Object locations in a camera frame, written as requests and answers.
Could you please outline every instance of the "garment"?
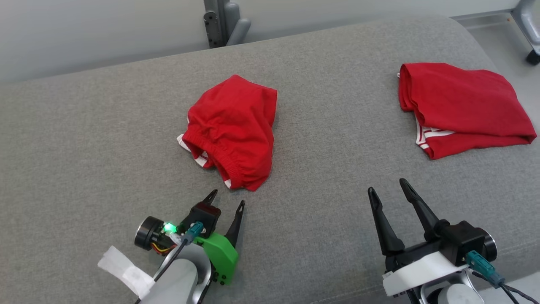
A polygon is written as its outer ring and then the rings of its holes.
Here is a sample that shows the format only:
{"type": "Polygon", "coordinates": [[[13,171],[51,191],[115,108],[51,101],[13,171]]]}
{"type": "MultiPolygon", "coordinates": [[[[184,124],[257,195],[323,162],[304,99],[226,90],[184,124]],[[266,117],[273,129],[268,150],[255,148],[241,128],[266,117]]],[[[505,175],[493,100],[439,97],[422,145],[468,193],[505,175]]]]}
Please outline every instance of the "garment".
{"type": "Polygon", "coordinates": [[[414,112],[416,143],[432,159],[536,138],[513,87],[497,73],[446,63],[406,63],[398,77],[400,106],[414,112]]]}
{"type": "Polygon", "coordinates": [[[206,91],[189,109],[178,143],[231,189],[255,191],[270,175],[278,92],[238,75],[206,91]]]}

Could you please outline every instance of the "black wheel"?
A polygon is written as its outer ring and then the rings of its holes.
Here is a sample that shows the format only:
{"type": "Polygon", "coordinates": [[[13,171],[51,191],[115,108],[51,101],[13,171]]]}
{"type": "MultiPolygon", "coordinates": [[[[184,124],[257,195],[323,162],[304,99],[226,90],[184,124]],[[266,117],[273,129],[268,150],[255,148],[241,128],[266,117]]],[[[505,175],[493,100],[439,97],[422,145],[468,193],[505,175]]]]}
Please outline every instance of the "black wheel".
{"type": "Polygon", "coordinates": [[[525,60],[532,65],[537,65],[538,63],[540,63],[540,55],[537,54],[534,50],[532,50],[527,55],[527,58],[525,60]]]}

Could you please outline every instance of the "red fabric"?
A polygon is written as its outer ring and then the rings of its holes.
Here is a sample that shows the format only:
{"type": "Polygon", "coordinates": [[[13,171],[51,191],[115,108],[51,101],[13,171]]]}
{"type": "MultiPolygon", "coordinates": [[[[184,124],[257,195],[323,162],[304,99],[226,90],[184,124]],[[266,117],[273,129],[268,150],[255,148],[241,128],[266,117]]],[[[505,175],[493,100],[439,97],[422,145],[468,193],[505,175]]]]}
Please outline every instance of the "red fabric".
{"type": "Polygon", "coordinates": [[[414,112],[419,128],[455,132],[422,138],[432,159],[472,148],[528,144],[536,138],[511,84],[491,71],[406,63],[401,66],[399,98],[404,111],[414,112]]]}
{"type": "Polygon", "coordinates": [[[208,154],[231,189],[255,191],[270,175],[278,92],[238,75],[206,91],[191,107],[182,139],[197,158],[208,154]]]}

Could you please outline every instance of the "green light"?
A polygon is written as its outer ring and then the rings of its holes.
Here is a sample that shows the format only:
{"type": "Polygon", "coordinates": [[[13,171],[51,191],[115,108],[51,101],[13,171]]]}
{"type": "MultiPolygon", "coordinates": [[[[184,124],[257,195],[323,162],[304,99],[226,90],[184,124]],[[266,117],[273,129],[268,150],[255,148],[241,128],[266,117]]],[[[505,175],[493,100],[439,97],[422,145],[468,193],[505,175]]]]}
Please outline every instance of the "green light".
{"type": "Polygon", "coordinates": [[[176,233],[176,226],[171,223],[165,223],[163,231],[168,233],[176,233]]]}

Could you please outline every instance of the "cable connector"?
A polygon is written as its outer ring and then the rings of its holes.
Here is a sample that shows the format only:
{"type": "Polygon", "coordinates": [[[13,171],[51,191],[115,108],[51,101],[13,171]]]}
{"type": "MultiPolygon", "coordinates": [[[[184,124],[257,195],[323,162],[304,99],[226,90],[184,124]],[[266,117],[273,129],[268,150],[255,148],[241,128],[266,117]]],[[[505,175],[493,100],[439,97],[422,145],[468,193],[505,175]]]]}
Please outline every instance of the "cable connector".
{"type": "Polygon", "coordinates": [[[201,234],[201,232],[203,232],[204,230],[205,229],[204,229],[203,223],[195,222],[193,225],[191,225],[191,227],[182,236],[181,242],[183,242],[184,240],[187,240],[186,245],[189,245],[189,244],[193,243],[193,240],[197,236],[199,236],[199,234],[201,234]]]}
{"type": "Polygon", "coordinates": [[[465,255],[465,258],[470,268],[483,275],[495,289],[504,283],[504,277],[495,271],[495,267],[480,253],[472,250],[465,255]]]}

